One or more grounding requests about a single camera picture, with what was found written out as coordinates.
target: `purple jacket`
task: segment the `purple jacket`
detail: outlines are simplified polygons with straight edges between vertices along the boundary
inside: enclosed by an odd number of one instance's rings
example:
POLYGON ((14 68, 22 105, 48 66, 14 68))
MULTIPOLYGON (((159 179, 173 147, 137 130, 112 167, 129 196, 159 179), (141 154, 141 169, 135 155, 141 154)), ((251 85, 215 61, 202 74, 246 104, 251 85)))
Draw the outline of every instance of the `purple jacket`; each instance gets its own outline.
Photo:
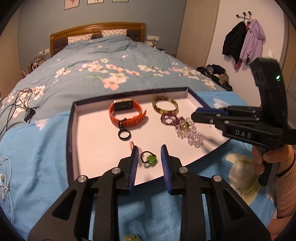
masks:
POLYGON ((246 38, 244 39, 244 45, 240 54, 240 59, 242 59, 246 64, 250 64, 256 58, 262 57, 263 40, 265 35, 263 29, 259 22, 254 19, 250 25, 247 32, 246 38))

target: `bed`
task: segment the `bed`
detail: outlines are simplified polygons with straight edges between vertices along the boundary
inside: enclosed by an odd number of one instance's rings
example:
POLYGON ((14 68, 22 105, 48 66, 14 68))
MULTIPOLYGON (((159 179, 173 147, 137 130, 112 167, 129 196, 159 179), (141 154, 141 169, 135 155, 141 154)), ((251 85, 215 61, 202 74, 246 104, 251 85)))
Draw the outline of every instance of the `bed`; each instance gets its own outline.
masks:
MULTIPOLYGON (((92 24, 52 34, 52 58, 22 79, 3 100, 1 112, 17 97, 30 107, 39 106, 29 124, 24 122, 24 109, 13 109, 7 131, 0 136, 0 158, 7 156, 12 163, 9 191, 13 208, 2 208, 24 239, 68 187, 66 134, 74 101, 119 92, 189 87, 213 108, 246 105, 195 69, 144 44, 144 36, 144 23, 92 24), (102 30, 119 28, 127 29, 127 35, 101 35, 102 30), (68 44, 68 37, 83 34, 92 37, 68 44), (32 89, 30 99, 28 93, 19 94, 25 88, 32 89)), ((9 110, 0 118, 1 130, 9 110)), ((242 198, 267 226, 275 211, 274 193, 257 184, 251 148, 231 140, 189 168, 208 177, 220 174, 234 189, 239 188, 242 198)), ((136 186, 132 196, 119 199, 120 238, 140 234, 142 240, 178 240, 180 211, 181 197, 169 196, 163 180, 136 186)))

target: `coat rack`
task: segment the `coat rack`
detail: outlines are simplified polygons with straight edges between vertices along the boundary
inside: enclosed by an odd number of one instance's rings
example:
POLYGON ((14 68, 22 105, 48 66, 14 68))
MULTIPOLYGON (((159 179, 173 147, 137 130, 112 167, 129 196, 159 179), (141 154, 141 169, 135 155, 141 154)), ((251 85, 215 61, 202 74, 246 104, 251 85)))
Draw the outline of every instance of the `coat rack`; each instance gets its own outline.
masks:
POLYGON ((244 16, 243 17, 241 17, 241 16, 239 16, 238 14, 236 15, 238 18, 243 18, 244 19, 244 21, 247 19, 247 20, 249 20, 250 18, 246 18, 246 13, 245 12, 243 12, 242 13, 244 16))

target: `headboard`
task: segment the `headboard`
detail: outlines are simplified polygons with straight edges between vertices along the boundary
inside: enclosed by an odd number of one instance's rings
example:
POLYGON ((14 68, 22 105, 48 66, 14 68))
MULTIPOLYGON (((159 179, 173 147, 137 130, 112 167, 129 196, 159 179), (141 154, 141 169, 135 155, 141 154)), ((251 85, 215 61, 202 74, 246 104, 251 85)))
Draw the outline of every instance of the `headboard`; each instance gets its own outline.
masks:
POLYGON ((50 35, 50 54, 54 56, 68 45, 68 37, 93 34, 92 39, 102 38, 102 30, 126 28, 127 37, 133 41, 144 42, 145 23, 97 23, 70 28, 50 35))

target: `black jacket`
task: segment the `black jacket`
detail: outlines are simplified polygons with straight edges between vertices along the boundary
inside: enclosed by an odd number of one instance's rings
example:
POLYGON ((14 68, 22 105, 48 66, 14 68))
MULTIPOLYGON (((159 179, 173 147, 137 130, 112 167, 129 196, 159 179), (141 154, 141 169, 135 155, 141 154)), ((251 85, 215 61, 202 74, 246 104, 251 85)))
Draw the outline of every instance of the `black jacket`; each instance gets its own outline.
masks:
POLYGON ((232 30, 226 35, 222 54, 231 55, 235 63, 239 61, 239 56, 244 45, 244 39, 247 34, 247 28, 244 22, 239 22, 232 30))

